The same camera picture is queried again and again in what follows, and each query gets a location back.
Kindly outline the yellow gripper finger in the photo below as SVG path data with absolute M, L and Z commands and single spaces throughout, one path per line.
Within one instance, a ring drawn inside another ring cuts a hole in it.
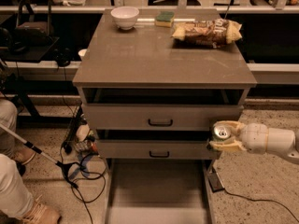
M 227 127 L 231 130 L 232 134 L 240 134 L 241 130 L 245 127 L 245 124 L 234 120 L 222 120 L 217 121 L 214 124 L 215 127 Z
M 236 140 L 210 141 L 209 144 L 218 151 L 237 152 L 247 150 L 241 142 Z

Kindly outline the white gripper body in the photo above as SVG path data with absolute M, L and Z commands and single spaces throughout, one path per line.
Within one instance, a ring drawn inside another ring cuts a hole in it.
M 264 154 L 267 146 L 268 128 L 264 124 L 248 124 L 241 130 L 240 139 L 249 153 Z

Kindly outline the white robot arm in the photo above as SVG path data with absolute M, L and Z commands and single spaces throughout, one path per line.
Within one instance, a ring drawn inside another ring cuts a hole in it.
M 293 130 L 269 128 L 262 123 L 217 121 L 212 126 L 209 144 L 218 151 L 247 151 L 251 154 L 272 154 L 298 164 L 298 133 Z

